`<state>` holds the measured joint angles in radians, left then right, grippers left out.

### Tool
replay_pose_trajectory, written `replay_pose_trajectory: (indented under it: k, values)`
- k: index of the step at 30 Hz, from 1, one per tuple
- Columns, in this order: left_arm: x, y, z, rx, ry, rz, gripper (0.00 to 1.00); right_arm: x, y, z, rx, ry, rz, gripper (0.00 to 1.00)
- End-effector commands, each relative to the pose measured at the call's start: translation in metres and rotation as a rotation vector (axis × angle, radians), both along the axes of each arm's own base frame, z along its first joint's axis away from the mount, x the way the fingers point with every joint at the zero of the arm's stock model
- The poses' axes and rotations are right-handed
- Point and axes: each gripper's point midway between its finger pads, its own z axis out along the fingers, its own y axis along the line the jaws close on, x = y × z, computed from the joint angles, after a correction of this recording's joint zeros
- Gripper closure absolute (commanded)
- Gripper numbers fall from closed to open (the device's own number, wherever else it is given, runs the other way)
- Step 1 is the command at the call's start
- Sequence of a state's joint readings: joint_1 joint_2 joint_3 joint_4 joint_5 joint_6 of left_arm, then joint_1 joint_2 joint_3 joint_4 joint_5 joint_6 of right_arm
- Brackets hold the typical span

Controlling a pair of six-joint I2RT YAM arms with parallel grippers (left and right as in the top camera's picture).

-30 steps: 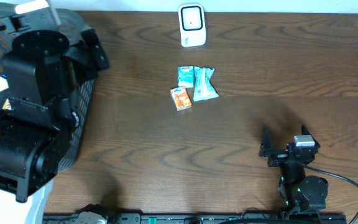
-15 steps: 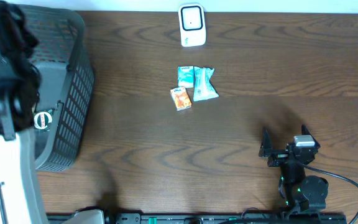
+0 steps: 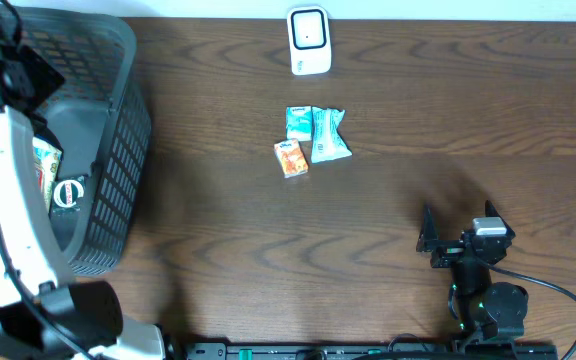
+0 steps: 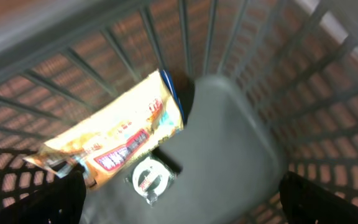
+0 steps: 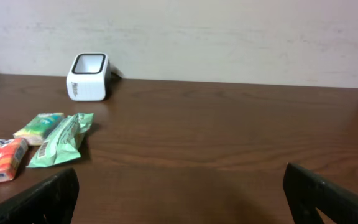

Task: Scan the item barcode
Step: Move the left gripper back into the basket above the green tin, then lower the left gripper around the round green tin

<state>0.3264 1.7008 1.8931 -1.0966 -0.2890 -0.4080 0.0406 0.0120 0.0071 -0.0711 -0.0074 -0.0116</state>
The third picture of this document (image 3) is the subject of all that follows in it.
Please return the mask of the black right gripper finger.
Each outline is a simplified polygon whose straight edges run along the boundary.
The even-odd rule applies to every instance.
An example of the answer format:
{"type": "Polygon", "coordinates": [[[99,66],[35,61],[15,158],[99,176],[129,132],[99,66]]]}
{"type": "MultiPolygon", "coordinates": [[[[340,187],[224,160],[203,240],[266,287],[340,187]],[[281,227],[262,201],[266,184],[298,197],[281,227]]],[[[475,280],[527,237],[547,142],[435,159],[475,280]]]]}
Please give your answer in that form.
{"type": "Polygon", "coordinates": [[[423,208],[423,221],[420,229],[417,250],[434,250],[439,242],[439,235],[435,227],[434,218],[428,205],[423,208]]]}
{"type": "Polygon", "coordinates": [[[494,206],[494,204],[492,203],[491,200],[487,200],[485,202],[484,211],[485,211],[486,217],[500,217],[503,220],[503,222],[507,226],[507,234],[506,235],[511,235],[513,233],[512,228],[508,225],[508,223],[499,214],[499,212],[497,211],[496,207],[494,206]]]}

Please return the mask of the mint green snack packet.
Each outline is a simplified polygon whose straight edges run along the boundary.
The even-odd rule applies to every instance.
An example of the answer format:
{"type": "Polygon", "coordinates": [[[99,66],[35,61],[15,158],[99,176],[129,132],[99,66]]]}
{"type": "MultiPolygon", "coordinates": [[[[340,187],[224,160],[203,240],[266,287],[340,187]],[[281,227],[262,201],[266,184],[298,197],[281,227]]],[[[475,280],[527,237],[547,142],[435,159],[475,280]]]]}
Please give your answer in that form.
{"type": "Polygon", "coordinates": [[[315,164],[350,157],[352,152],[338,133],[345,111],[313,107],[312,115],[314,131],[311,162],[315,164]]]}

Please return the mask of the orange small snack pack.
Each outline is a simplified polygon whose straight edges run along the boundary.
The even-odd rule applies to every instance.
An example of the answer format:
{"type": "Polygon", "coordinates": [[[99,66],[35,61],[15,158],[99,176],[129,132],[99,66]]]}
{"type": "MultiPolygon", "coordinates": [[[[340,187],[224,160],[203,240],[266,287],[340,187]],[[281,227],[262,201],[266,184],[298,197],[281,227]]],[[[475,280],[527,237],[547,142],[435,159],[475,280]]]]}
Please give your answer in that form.
{"type": "Polygon", "coordinates": [[[308,172],[309,166],[297,139],[288,139],[274,145],[275,156],[285,178],[308,172]]]}

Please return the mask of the teal small tissue pack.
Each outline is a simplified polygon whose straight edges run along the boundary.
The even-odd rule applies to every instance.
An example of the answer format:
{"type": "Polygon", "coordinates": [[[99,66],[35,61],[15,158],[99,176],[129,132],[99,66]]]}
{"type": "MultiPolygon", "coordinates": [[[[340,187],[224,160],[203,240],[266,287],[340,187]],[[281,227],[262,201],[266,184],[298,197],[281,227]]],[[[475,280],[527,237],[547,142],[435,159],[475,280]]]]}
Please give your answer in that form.
{"type": "Polygon", "coordinates": [[[313,115],[311,106],[286,108],[286,138],[300,142],[312,140],[313,115]]]}

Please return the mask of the dark round-label can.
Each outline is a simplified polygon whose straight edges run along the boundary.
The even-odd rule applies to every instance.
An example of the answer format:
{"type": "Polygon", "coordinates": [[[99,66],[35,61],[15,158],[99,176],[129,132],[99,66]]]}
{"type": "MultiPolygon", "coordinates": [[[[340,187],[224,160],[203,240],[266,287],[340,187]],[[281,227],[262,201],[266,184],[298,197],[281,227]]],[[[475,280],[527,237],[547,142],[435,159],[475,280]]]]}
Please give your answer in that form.
{"type": "Polygon", "coordinates": [[[60,180],[53,188],[52,207],[55,212],[78,211],[85,195],[84,176],[60,180]]]}

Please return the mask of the orange wet wipes pack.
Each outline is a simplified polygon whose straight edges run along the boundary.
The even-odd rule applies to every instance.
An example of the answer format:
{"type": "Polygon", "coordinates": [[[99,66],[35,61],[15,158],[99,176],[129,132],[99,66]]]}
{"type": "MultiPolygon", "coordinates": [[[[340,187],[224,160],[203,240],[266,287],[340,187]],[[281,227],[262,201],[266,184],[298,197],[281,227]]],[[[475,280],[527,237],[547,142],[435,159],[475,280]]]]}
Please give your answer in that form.
{"type": "Polygon", "coordinates": [[[53,186],[62,158],[62,151],[49,142],[34,137],[34,165],[45,208],[50,210],[53,186]]]}

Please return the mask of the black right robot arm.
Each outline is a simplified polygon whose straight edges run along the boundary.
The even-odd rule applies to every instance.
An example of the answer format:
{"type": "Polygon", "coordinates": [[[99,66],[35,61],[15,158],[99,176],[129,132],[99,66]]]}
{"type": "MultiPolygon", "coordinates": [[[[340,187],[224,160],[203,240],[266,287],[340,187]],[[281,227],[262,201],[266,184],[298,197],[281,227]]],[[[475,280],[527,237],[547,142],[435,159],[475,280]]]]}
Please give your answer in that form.
{"type": "Polygon", "coordinates": [[[506,257],[514,237],[490,201],[485,203],[485,215],[473,219],[456,240],[439,238],[430,207],[424,207],[416,250],[431,255],[433,268],[451,272],[448,307],[461,328],[451,341],[453,351],[465,353],[469,347],[487,344],[512,346],[524,335],[527,291],[508,282],[494,283],[490,274],[506,257]]]}

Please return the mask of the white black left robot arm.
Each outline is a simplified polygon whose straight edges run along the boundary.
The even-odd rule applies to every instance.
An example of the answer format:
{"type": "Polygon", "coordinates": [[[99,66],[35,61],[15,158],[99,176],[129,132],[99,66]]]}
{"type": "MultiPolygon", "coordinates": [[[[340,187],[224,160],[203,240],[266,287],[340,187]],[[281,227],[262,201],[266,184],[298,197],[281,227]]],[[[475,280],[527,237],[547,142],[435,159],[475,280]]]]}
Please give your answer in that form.
{"type": "Polygon", "coordinates": [[[172,359],[103,278],[120,261],[152,123],[137,42],[102,14],[0,1],[0,356],[172,359]]]}

